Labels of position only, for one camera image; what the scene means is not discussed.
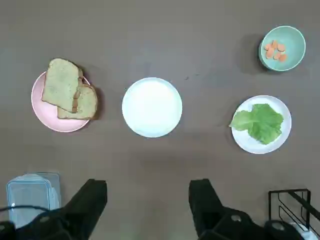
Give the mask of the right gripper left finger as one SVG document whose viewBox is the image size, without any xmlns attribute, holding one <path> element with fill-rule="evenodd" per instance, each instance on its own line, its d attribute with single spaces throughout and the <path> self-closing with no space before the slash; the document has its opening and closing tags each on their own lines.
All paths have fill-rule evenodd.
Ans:
<svg viewBox="0 0 320 240">
<path fill-rule="evenodd" d="M 0 223 L 2 240 L 88 240 L 108 202 L 108 185 L 105 180 L 88 179 L 72 199 L 58 209 L 42 206 L 15 205 L 0 209 L 42 211 L 30 223 L 17 228 L 8 220 Z"/>
</svg>

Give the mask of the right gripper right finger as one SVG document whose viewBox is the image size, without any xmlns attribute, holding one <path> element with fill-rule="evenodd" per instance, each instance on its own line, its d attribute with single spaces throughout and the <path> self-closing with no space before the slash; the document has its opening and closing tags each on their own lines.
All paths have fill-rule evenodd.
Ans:
<svg viewBox="0 0 320 240">
<path fill-rule="evenodd" d="M 191 180 L 188 201 L 199 240 L 302 240 L 293 225 L 281 220 L 260 226 L 240 210 L 223 206 L 211 182 Z"/>
</svg>

